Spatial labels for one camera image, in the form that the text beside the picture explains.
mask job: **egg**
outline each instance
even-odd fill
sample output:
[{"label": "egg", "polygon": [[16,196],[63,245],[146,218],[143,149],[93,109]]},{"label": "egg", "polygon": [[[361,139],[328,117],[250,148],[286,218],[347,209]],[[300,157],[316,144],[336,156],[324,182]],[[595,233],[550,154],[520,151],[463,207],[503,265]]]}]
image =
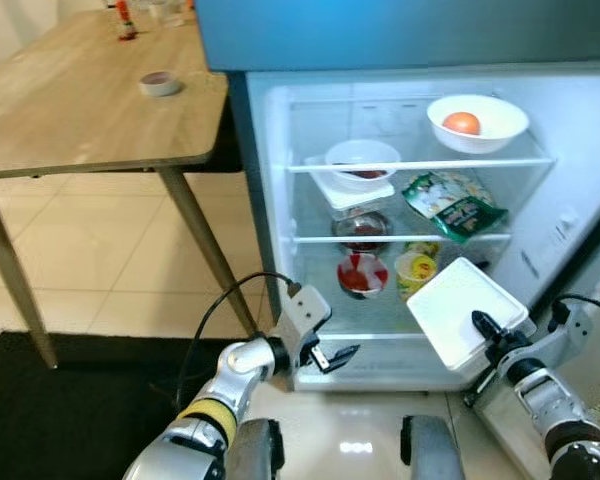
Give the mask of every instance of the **egg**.
[{"label": "egg", "polygon": [[478,117],[469,112],[452,113],[444,119],[442,126],[458,133],[480,135],[480,121]]}]

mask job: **table leg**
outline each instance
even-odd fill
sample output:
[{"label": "table leg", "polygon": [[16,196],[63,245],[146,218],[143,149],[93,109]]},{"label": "table leg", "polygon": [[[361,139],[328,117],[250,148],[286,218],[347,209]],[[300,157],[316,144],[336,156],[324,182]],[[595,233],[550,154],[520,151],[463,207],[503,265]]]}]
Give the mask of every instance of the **table leg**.
[{"label": "table leg", "polygon": [[[184,174],[178,167],[161,167],[156,169],[162,178],[167,191],[175,202],[180,215],[187,224],[189,231],[196,239],[198,247],[202,252],[207,264],[211,268],[220,287],[225,290],[236,282],[231,272],[231,267],[224,257],[216,237],[207,223],[207,219],[196,200],[195,195],[189,188]],[[253,320],[247,302],[240,290],[234,291],[228,297],[234,312],[242,323],[248,334],[255,333],[258,326]]]},{"label": "table leg", "polygon": [[9,234],[0,217],[0,275],[9,290],[20,315],[29,327],[29,333],[38,347],[38,352],[49,368],[56,368],[58,360],[44,329],[40,310],[29,288],[27,277],[18,260]]}]

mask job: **white lid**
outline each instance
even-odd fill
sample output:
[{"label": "white lid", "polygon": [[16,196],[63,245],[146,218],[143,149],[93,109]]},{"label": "white lid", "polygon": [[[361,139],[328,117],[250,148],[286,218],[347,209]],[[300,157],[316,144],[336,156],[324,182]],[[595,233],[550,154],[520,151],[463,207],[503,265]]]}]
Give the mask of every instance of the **white lid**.
[{"label": "white lid", "polygon": [[[306,165],[324,165],[322,157],[309,157],[305,159]],[[378,188],[369,192],[356,192],[342,188],[332,180],[333,172],[312,171],[311,177],[325,196],[331,208],[344,210],[363,203],[371,202],[379,198],[390,197],[395,193],[393,185],[387,180],[379,180]]]},{"label": "white lid", "polygon": [[529,315],[527,308],[466,258],[458,258],[407,300],[436,353],[449,370],[457,370],[485,350],[471,312],[488,313],[503,328]]}]

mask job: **yellow container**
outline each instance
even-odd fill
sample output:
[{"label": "yellow container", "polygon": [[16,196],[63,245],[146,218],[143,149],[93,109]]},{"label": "yellow container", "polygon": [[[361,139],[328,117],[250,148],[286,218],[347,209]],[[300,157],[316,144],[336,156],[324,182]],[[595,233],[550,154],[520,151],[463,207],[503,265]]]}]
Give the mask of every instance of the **yellow container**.
[{"label": "yellow container", "polygon": [[438,273],[435,260],[422,253],[403,253],[393,266],[397,273],[398,293],[405,302]]}]

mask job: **table top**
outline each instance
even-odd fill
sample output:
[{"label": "table top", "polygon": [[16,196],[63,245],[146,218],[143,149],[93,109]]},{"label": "table top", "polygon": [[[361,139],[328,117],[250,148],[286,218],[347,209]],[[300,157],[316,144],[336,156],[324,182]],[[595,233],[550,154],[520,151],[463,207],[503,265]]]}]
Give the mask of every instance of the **table top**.
[{"label": "table top", "polygon": [[[208,72],[193,14],[118,40],[113,10],[79,13],[0,64],[0,177],[204,162],[227,93]],[[183,89],[148,97],[138,81],[173,72]]]}]

